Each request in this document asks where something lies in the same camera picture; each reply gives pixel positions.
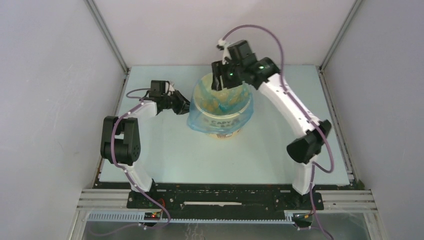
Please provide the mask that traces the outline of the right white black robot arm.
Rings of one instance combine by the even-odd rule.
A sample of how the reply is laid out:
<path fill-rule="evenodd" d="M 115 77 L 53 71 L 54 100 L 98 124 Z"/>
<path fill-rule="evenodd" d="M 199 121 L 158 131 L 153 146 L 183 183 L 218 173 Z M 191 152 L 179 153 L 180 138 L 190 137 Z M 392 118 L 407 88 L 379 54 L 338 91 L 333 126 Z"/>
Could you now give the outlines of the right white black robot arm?
<path fill-rule="evenodd" d="M 304 209 L 311 202 L 313 164 L 332 124 L 309 111 L 287 84 L 282 68 L 269 57 L 257 59 L 247 40 L 228 43 L 220 39 L 217 48 L 223 56 L 211 64 L 211 89 L 222 91 L 248 84 L 266 96 L 290 125 L 295 139 L 286 151 L 295 162 L 296 171 L 292 182 L 295 192 L 290 201 L 295 208 Z"/>

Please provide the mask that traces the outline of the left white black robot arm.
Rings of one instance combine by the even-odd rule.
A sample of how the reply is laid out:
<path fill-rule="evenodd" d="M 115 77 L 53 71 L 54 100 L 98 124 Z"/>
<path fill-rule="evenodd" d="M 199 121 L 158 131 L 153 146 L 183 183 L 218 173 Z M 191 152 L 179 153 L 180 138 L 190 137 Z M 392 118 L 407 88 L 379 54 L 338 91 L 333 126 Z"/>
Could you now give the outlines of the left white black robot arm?
<path fill-rule="evenodd" d="M 140 192 L 138 201 L 145 208 L 153 208 L 158 202 L 158 194 L 151 190 L 154 180 L 145 170 L 136 169 L 142 151 L 139 124 L 164 110 L 185 115 L 190 110 L 190 101 L 170 81 L 152 80 L 143 91 L 144 96 L 133 96 L 132 91 L 126 94 L 127 98 L 136 99 L 137 104 L 122 116 L 104 118 L 100 155 L 124 172 L 132 190 Z"/>

